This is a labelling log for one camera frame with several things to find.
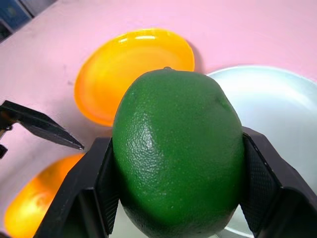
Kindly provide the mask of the pale green plate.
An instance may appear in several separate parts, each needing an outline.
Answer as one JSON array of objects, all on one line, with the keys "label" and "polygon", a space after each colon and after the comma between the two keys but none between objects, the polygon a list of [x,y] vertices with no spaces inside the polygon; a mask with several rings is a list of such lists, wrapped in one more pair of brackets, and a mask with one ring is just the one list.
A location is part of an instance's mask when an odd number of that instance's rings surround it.
[{"label": "pale green plate", "polygon": [[[282,69],[243,65],[210,73],[243,127],[263,134],[317,195],[317,84]],[[241,206],[218,238],[255,238]]]}]

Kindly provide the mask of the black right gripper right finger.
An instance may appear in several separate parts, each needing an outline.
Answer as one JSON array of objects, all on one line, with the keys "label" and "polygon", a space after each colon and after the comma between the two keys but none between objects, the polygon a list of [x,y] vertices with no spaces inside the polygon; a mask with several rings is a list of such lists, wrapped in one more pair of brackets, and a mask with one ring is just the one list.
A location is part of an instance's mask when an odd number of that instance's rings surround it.
[{"label": "black right gripper right finger", "polygon": [[240,203],[255,238],[317,238],[317,195],[261,133],[243,128],[246,193]]}]

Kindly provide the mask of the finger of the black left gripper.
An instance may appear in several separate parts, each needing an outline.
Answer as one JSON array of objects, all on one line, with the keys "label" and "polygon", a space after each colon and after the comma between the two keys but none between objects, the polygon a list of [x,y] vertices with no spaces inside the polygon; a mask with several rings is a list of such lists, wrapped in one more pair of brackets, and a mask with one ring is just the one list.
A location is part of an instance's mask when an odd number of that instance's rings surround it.
[{"label": "finger of the black left gripper", "polygon": [[70,148],[84,149],[68,131],[39,111],[6,100],[0,105],[0,118],[5,120],[5,129],[19,123],[37,137]]}]

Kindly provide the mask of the blue box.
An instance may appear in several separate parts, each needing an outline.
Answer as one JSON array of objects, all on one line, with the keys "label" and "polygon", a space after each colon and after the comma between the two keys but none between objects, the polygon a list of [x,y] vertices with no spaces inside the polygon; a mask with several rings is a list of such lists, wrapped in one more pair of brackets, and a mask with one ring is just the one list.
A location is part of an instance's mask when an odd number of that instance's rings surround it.
[{"label": "blue box", "polygon": [[12,30],[25,25],[31,20],[31,15],[18,0],[0,0],[0,19]]}]

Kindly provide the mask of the orange plate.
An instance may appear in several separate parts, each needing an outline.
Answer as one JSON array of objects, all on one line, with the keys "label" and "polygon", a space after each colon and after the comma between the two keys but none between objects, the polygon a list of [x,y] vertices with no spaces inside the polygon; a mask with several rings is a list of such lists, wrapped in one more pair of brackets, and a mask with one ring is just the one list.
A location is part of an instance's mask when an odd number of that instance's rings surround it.
[{"label": "orange plate", "polygon": [[117,36],[94,51],[82,65],[74,86],[74,100],[89,120],[112,126],[117,107],[140,75],[164,67],[194,71],[190,44],[160,28],[138,29]]}]

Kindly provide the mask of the orange yellow mango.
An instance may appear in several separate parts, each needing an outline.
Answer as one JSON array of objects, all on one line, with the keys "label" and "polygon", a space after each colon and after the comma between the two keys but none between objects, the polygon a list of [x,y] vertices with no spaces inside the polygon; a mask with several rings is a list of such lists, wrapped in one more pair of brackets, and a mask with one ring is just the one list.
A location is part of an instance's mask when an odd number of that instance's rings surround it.
[{"label": "orange yellow mango", "polygon": [[23,187],[4,214],[4,228],[11,238],[33,238],[67,173],[83,156],[52,163]]}]

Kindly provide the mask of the green lime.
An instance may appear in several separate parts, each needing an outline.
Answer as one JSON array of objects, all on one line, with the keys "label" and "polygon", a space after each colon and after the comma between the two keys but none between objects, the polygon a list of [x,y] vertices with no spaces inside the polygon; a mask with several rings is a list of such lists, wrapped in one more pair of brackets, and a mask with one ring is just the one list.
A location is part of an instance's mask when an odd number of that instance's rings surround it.
[{"label": "green lime", "polygon": [[245,179],[241,122],[219,84],[164,68],[138,77],[113,124],[120,200],[149,238],[223,230]]}]

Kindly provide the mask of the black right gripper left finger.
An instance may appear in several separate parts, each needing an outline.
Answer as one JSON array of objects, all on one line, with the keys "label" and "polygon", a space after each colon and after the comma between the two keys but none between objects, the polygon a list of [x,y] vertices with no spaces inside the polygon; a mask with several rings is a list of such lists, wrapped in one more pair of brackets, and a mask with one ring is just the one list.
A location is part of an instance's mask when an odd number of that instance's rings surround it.
[{"label": "black right gripper left finger", "polygon": [[68,172],[34,238],[109,238],[119,195],[111,138],[97,138]]}]

